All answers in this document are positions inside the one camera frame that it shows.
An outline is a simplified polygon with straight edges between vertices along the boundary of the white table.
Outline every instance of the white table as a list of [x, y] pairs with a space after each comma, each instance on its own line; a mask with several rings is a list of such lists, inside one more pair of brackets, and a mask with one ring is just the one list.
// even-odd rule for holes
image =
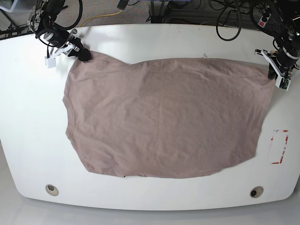
[[[224, 37], [235, 29], [223, 28]], [[224, 42], [215, 28], [195, 25], [141, 24], [78, 29], [91, 50], [127, 63], [162, 58], [223, 58], [267, 64], [254, 49], [272, 49], [272, 38], [243, 30]], [[90, 173], [65, 135], [67, 111], [62, 102], [74, 58], [64, 55], [57, 67], [44, 66], [46, 47], [33, 36], [0, 42], [0, 139], [20, 194], [71, 205], [127, 210], [196, 210], [233, 207], [286, 199], [300, 174], [300, 79], [288, 92], [275, 89], [264, 121], [256, 157], [212, 176], [190, 179], [118, 178]], [[274, 129], [288, 130], [283, 163], [270, 163]], [[52, 184], [54, 197], [45, 191]], [[252, 188], [264, 193], [251, 198]]]

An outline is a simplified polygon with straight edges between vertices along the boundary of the t-shirt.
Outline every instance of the t-shirt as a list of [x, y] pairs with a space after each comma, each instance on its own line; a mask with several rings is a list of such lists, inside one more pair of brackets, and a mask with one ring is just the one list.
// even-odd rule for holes
[[129, 65], [92, 52], [67, 78], [67, 137], [92, 173], [206, 176], [255, 156], [274, 81], [223, 59]]

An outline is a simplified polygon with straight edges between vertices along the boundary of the gray floor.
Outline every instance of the gray floor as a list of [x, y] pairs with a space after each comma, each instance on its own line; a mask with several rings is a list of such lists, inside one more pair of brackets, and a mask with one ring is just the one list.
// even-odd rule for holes
[[[201, 0], [191, 0], [191, 3], [185, 8], [196, 8]], [[207, 3], [202, 0], [201, 8], [204, 8]], [[116, 13], [119, 0], [84, 0], [83, 1], [83, 14], [79, 24], [81, 24], [87, 18], [95, 15], [105, 15]], [[130, 0], [129, 3], [133, 4], [136, 0]], [[57, 23], [62, 26], [71, 25], [78, 15], [78, 3], [76, 0], [66, 0], [65, 5], [68, 8], [63, 10], [57, 19]], [[25, 24], [28, 20], [30, 12], [27, 13], [9, 13], [8, 16], [17, 24]], [[133, 6], [127, 6], [126, 9], [119, 15], [95, 18], [90, 22], [87, 22], [85, 26], [96, 26], [106, 24], [127, 24], [127, 23], [146, 23], [146, 19], [149, 16], [148, 5], [146, 1], [140, 1]], [[9, 26], [9, 22], [6, 18], [0, 14], [0, 30], [6, 30]]]

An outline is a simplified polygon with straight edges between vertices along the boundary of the black cable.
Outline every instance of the black cable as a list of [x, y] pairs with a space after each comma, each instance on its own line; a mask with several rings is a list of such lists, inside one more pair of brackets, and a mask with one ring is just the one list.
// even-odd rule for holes
[[200, 0], [200, 3], [199, 3], [199, 5], [198, 5], [198, 7], [196, 8], [196, 10], [197, 10], [198, 8], [200, 8], [201, 5], [202, 5], [202, 0]]
[[277, 51], [279, 51], [279, 49], [275, 46], [275, 38], [274, 38], [274, 40], [273, 40], [273, 46], [274, 46], [274, 48], [275, 48]]
[[219, 10], [222, 10], [222, 9], [225, 8], [225, 6], [224, 6], [223, 8], [214, 8], [214, 7], [212, 6], [212, 4], [211, 4], [211, 1], [214, 1], [214, 0], [209, 0], [209, 1], [208, 1], [208, 4], [209, 4], [209, 6], [210, 6], [213, 10], [219, 11]]
[[137, 3], [139, 3], [140, 1], [137, 1], [137, 2], [135, 2], [135, 3], [133, 3], [133, 4], [127, 4], [128, 6], [134, 6], [135, 4], [137, 4]]
[[227, 2], [226, 0], [223, 0], [223, 1], [221, 1], [221, 0], [211, 0], [211, 1], [219, 3], [222, 6], [228, 6], [228, 7], [231, 6], [231, 3]]
[[151, 13], [149, 11], [149, 17], [146, 19], [146, 22], [149, 22], [151, 20]]
[[258, 12], [263, 14], [264, 13], [263, 10], [266, 8], [266, 2], [259, 2], [258, 6], [255, 6], [255, 8], [259, 9]]
[[228, 19], [229, 19], [229, 16], [230, 16], [230, 13], [231, 13], [231, 12], [237, 12], [237, 11], [235, 11], [235, 10], [230, 10], [230, 11], [228, 12], [228, 14], [227, 14], [227, 17], [226, 17], [224, 23], [221, 25], [221, 27], [223, 27], [223, 26], [227, 23], [227, 21], [228, 21]]
[[238, 12], [237, 12], [237, 11], [235, 11], [235, 12], [236, 12], [236, 20], [239, 21], [239, 15], [238, 15]]
[[277, 6], [277, 4], [269, 4], [272, 12], [272, 18], [275, 19], [279, 23], [285, 23], [285, 16], [282, 13], [281, 9]]
[[24, 26], [24, 25], [26, 25], [26, 26], [27, 26], [27, 24], [25, 23], [25, 24], [19, 25], [18, 27], [22, 27], [22, 26]]
[[35, 20], [36, 20], [36, 16], [37, 16], [37, 7], [38, 7], [38, 0], [36, 2], [36, 7], [34, 8], [34, 16], [32, 17], [33, 18], [33, 22], [32, 22], [32, 31], [33, 33], [36, 35], [36, 38], [38, 38], [44, 45], [46, 46], [50, 46], [50, 47], [56, 47], [54, 45], [50, 45], [50, 43], [46, 44], [44, 41], [42, 41], [42, 39], [37, 35], [37, 32], [36, 30], [34, 29], [34, 23], [35, 23]]
[[83, 15], [83, 1], [82, 0], [78, 0], [79, 2], [79, 15], [77, 17], [77, 20], [75, 21], [75, 23], [73, 23], [71, 26], [68, 27], [62, 27], [60, 25], [58, 25], [57, 23], [54, 24], [54, 26], [60, 30], [71, 30], [74, 27], [76, 27], [76, 25], [79, 23], [79, 21], [81, 20], [81, 17]]
[[220, 13], [219, 17], [217, 18], [217, 24], [216, 24], [217, 35], [223, 41], [233, 41], [234, 39], [236, 39], [239, 36], [240, 31], [242, 30], [242, 13], [240, 11], [240, 7], [237, 3], [237, 0], [233, 0], [233, 1], [234, 1], [235, 6], [236, 6], [236, 9], [238, 11], [239, 29], [238, 29], [238, 32], [236, 33], [236, 35], [234, 37], [230, 38], [230, 39], [225, 39], [225, 38], [221, 37], [221, 35], [219, 34], [218, 24], [219, 24], [220, 18], [222, 16], [222, 14], [225, 12], [225, 10], [228, 8], [228, 6], [225, 6], [224, 9], [222, 10], [222, 12]]
[[179, 5], [179, 4], [175, 3], [175, 1], [170, 1], [168, 6], [170, 8], [180, 9], [180, 8], [184, 8], [185, 6], [189, 5], [190, 3], [191, 3], [190, 1], [186, 1], [183, 5]]
[[47, 45], [47, 59], [50, 57], [50, 54], [49, 54], [49, 44]]
[[162, 22], [162, 23], [165, 23], [165, 20], [167, 19], [167, 16], [165, 16], [165, 19], [164, 19], [164, 21]]
[[257, 24], [257, 22], [255, 21], [254, 17], [253, 17], [253, 10], [254, 10], [255, 4], [252, 3], [250, 4], [250, 11], [249, 11], [249, 15], [250, 15], [250, 20], [253, 23], [253, 25], [259, 29], [260, 31], [262, 31], [263, 33], [270, 35], [272, 37], [275, 37], [277, 35], [277, 33], [274, 33], [273, 31], [267, 30], [265, 28], [262, 28], [260, 25]]

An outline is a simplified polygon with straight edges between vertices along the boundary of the wire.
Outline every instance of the wire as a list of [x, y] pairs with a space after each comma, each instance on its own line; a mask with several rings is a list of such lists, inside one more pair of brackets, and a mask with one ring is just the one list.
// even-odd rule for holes
[[49, 45], [47, 45], [47, 59], [50, 57], [50, 54], [49, 54]]
[[198, 7], [196, 8], [196, 10], [198, 10], [200, 8], [200, 6], [202, 5], [202, 0], [200, 0], [200, 3], [198, 5]]
[[209, 0], [209, 1], [208, 1], [208, 4], [209, 4], [209, 6], [210, 6], [212, 9], [214, 9], [214, 10], [216, 10], [216, 11], [219, 11], [219, 10], [222, 10], [222, 9], [225, 8], [225, 5], [223, 5], [223, 4], [222, 4], [221, 2], [219, 2], [219, 1], [215, 1], [215, 2], [218, 2], [219, 4], [223, 5], [224, 7], [223, 7], [223, 8], [214, 8], [214, 7], [212, 6], [212, 4], [211, 4], [211, 1], [215, 1], [215, 0]]
[[50, 45], [50, 43], [48, 43], [48, 44], [45, 43], [45, 42], [42, 41], [42, 39], [37, 35], [37, 32], [36, 32], [36, 30], [35, 30], [35, 28], [34, 28], [34, 23], [35, 23], [36, 16], [37, 16], [37, 7], [38, 7], [38, 0], [37, 0], [37, 2], [36, 2], [36, 6], [35, 6], [35, 8], [34, 8], [34, 16], [32, 17], [32, 18], [33, 18], [33, 22], [32, 22], [33, 28], [32, 28], [32, 31], [33, 31], [33, 33], [36, 35], [36, 38], [38, 38], [44, 45], [50, 46], [50, 47], [56, 47], [56, 46], [54, 46], [54, 45]]
[[22, 27], [22, 26], [24, 26], [24, 25], [26, 25], [26, 26], [27, 26], [27, 24], [25, 23], [25, 24], [22, 24], [22, 25], [18, 25], [18, 27]]
[[183, 5], [180, 5], [180, 4], [175, 3], [175, 1], [170, 1], [168, 4], [168, 7], [180, 9], [180, 8], [184, 8], [185, 6], [189, 5], [190, 3], [191, 3], [191, 1], [186, 1]]
[[150, 10], [149, 10], [149, 17], [146, 19], [146, 22], [149, 22], [151, 20], [151, 13], [150, 13]]
[[93, 17], [91, 17], [91, 18], [89, 18], [89, 19], [86, 19], [85, 21], [83, 21], [83, 22], [80, 24], [80, 26], [79, 26], [79, 27], [82, 27], [82, 25], [83, 25], [84, 23], [86, 23], [87, 21], [89, 21], [89, 20], [91, 20], [91, 19], [94, 19], [94, 18], [99, 18], [99, 17], [105, 17], [105, 16], [117, 15], [117, 14], [120, 14], [121, 12], [123, 12], [123, 10], [121, 10], [121, 11], [119, 11], [119, 12], [117, 12], [117, 13], [112, 13], [112, 14], [106, 14], [106, 15], [96, 15], [96, 16], [93, 16]]
[[133, 4], [127, 4], [128, 6], [134, 6], [135, 4], [137, 4], [137, 3], [139, 3], [140, 1], [137, 1], [137, 2], [135, 2], [135, 3], [133, 3]]
[[225, 6], [224, 9], [222, 10], [222, 12], [220, 13], [219, 17], [217, 18], [217, 24], [216, 24], [216, 32], [217, 32], [217, 35], [218, 37], [223, 40], [223, 41], [233, 41], [234, 39], [236, 39], [239, 35], [240, 35], [240, 31], [242, 30], [242, 14], [241, 14], [241, 11], [240, 11], [240, 7], [237, 3], [237, 0], [233, 0], [235, 6], [236, 6], [236, 9], [238, 11], [238, 20], [239, 20], [239, 29], [238, 29], [238, 32], [236, 33], [236, 35], [230, 39], [225, 39], [223, 37], [221, 37], [221, 35], [219, 34], [219, 30], [218, 30], [218, 24], [219, 24], [219, 21], [220, 21], [220, 18], [221, 18], [221, 15], [225, 12], [225, 10], [228, 8], [228, 6]]
[[257, 24], [257, 22], [255, 21], [254, 17], [253, 17], [253, 10], [254, 10], [255, 4], [250, 4], [250, 11], [249, 11], [249, 15], [250, 15], [250, 20], [253, 23], [253, 25], [259, 29], [260, 31], [262, 31], [263, 33], [270, 35], [272, 37], [275, 37], [277, 35], [277, 33], [267, 30], [265, 28], [262, 28], [260, 25]]
[[274, 46], [274, 48], [275, 48], [277, 51], [279, 51], [279, 49], [275, 46], [275, 38], [274, 38], [274, 40], [273, 40], [273, 46]]
[[237, 13], [237, 11], [235, 11], [235, 10], [230, 10], [230, 11], [228, 12], [227, 17], [226, 17], [224, 23], [222, 24], [222, 26], [224, 26], [224, 25], [227, 23], [227, 21], [228, 21], [228, 19], [229, 19], [229, 17], [230, 17], [230, 13], [231, 13], [231, 12]]
[[55, 23], [54, 24], [55, 27], [59, 28], [60, 30], [71, 30], [79, 23], [82, 15], [83, 15], [83, 1], [78, 0], [78, 2], [79, 2], [79, 14], [78, 14], [76, 21], [71, 26], [68, 26], [68, 27], [62, 27], [62, 26], [58, 25], [57, 23]]

